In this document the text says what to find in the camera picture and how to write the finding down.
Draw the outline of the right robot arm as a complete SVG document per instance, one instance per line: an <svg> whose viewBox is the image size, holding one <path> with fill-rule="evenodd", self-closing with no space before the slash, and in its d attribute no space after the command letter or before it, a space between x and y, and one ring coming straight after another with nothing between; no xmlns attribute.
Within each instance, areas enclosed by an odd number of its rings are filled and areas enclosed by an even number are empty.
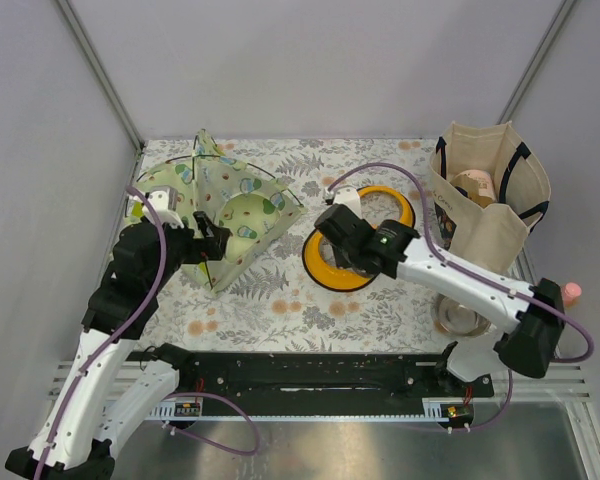
<svg viewBox="0 0 600 480"><path fill-rule="evenodd" d="M354 269L423 285L494 326L490 336L452 346L435 371L442 393L458 395L471 381L505 369L533 379L546 375L565 325L555 283L500 276L442 253L412 227L395 220L372 226L342 204L331 205L314 226Z"/></svg>

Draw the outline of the yellow double bowl stand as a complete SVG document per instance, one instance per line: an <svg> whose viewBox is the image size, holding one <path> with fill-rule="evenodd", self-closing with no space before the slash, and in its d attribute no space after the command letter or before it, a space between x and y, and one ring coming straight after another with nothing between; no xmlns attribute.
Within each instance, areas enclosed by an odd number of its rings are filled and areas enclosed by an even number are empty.
<svg viewBox="0 0 600 480"><path fill-rule="evenodd" d="M366 186L358 188L361 206L354 208L355 213L362 213L362 199L371 195L386 195L399 206L398 221L409 227L415 225L416 214L411 203L398 191L387 186ZM334 255L326 254L327 241L314 229L306 238L302 248L303 267L308 276L320 287L330 291L349 293L361 290L370 285L376 278L363 278L335 265Z"/></svg>

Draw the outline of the green avocado pet tent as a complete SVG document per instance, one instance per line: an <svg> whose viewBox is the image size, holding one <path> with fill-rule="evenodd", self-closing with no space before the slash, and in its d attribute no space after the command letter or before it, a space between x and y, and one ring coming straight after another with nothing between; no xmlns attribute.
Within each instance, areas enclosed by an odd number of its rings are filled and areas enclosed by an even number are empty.
<svg viewBox="0 0 600 480"><path fill-rule="evenodd" d="M194 219L196 212L206 214L214 225L229 229L231 236L223 259L182 268L210 292L228 287L304 212L285 184L274 177L260 176L255 168L228 156L201 129L191 154L149 168L134 183L144 194L165 194L169 218L178 227L191 228L198 238L202 231Z"/></svg>

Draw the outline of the avocado print cushion mat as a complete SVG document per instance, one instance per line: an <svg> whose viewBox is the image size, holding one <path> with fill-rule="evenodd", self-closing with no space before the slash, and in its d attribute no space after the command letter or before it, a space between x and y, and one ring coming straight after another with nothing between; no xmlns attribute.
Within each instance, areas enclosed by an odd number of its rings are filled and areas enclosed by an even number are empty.
<svg viewBox="0 0 600 480"><path fill-rule="evenodd" d="M273 203L257 193L240 194L229 200L218 216L218 225L230 230L225 258L232 263L263 242L280 218Z"/></svg>

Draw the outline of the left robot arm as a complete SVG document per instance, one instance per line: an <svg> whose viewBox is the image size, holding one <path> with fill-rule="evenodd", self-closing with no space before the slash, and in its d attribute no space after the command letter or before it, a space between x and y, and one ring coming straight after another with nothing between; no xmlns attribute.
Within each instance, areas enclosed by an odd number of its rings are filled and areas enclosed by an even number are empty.
<svg viewBox="0 0 600 480"><path fill-rule="evenodd" d="M184 264L224 257L231 233L207 215L195 228L125 227L82 320L69 375L31 443L10 452L5 467L26 479L108 479L117 457L150 411L170 393L196 386L195 368L179 347L163 345L147 373L113 405L106 399L120 368L158 308L157 294Z"/></svg>

